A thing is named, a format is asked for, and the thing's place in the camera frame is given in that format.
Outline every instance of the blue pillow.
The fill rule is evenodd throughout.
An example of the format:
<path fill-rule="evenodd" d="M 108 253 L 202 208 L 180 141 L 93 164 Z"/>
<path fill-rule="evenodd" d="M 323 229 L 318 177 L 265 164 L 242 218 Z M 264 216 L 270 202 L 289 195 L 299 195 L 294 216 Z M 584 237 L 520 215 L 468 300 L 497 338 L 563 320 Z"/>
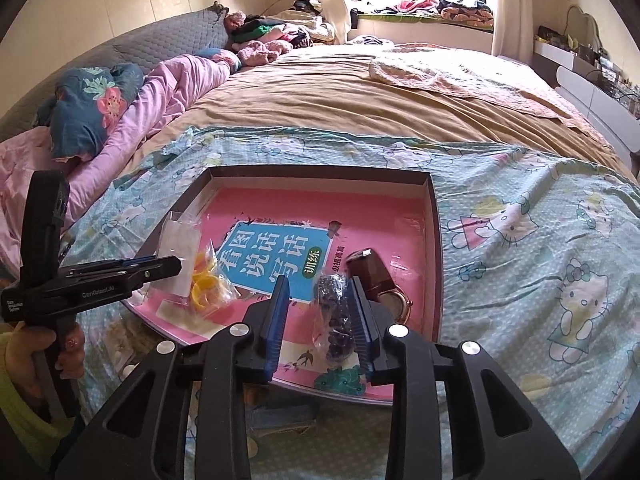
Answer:
<path fill-rule="evenodd" d="M 228 58 L 229 57 L 233 58 L 236 66 L 235 66 L 235 70 L 233 68 L 231 68 L 231 73 L 232 74 L 235 74 L 238 70 L 240 70 L 242 68 L 242 63 L 240 63 L 240 60 L 238 59 L 238 56 L 236 56 L 236 54 L 234 54 L 230 50 L 225 50 L 224 48 L 213 48 L 213 47 L 203 48 L 203 49 L 197 51 L 194 54 L 194 56 L 206 57 L 207 59 L 211 59 L 211 58 L 213 58 L 213 56 L 215 56 L 216 54 L 220 54 L 221 52 L 225 52 L 227 54 Z"/>
<path fill-rule="evenodd" d="M 50 127 L 52 158 L 91 160 L 100 153 L 143 80 L 133 63 L 63 73 L 56 83 L 56 102 L 47 100 L 37 113 L 37 125 Z"/>

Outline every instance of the person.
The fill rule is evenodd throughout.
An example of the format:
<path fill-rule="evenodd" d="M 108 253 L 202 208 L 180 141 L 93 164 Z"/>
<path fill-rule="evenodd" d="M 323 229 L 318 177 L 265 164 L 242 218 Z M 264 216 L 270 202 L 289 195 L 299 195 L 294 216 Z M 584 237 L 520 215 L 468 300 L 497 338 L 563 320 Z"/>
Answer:
<path fill-rule="evenodd" d="M 24 323 L 18 323 L 13 332 L 0 334 L 0 409 L 18 440 L 45 471 L 76 421 L 50 420 L 33 365 L 33 353 L 48 348 L 55 340 L 53 330 Z M 77 324 L 66 335 L 55 366 L 63 379 L 84 375 L 84 334 Z"/>

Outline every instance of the wristwatch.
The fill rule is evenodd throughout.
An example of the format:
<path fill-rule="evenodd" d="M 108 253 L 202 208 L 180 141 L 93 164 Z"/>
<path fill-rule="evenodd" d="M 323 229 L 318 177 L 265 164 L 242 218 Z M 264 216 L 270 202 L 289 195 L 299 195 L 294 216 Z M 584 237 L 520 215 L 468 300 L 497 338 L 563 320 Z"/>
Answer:
<path fill-rule="evenodd" d="M 396 322 L 406 324 L 413 303 L 394 283 L 379 254 L 371 248 L 356 251 L 347 256 L 345 263 L 349 277 L 359 277 L 367 299 L 383 304 Z"/>

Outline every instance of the yellow-green sleeve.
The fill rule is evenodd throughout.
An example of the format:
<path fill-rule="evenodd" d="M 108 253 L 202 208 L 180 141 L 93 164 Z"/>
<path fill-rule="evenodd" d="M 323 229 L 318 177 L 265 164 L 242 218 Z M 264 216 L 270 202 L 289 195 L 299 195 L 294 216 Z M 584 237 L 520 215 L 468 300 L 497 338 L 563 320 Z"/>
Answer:
<path fill-rule="evenodd" d="M 74 420 L 47 424 L 22 400 L 6 371 L 4 356 L 10 333 L 0 334 L 0 409 L 27 452 L 44 470 L 60 440 L 71 431 Z"/>

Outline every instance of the headboard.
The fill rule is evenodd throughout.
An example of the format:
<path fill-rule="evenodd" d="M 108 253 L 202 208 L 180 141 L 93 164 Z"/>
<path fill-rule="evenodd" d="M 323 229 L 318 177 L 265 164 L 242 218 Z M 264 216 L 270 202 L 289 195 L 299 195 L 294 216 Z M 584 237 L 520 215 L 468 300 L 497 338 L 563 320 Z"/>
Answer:
<path fill-rule="evenodd" d="M 226 7 L 215 3 L 207 9 L 130 30 L 76 57 L 31 89 L 2 117 L 0 142 L 30 129 L 36 110 L 54 94 L 56 81 L 67 68 L 132 62 L 146 74 L 162 60 L 210 46 L 223 48 L 228 42 L 224 25 L 227 12 Z"/>

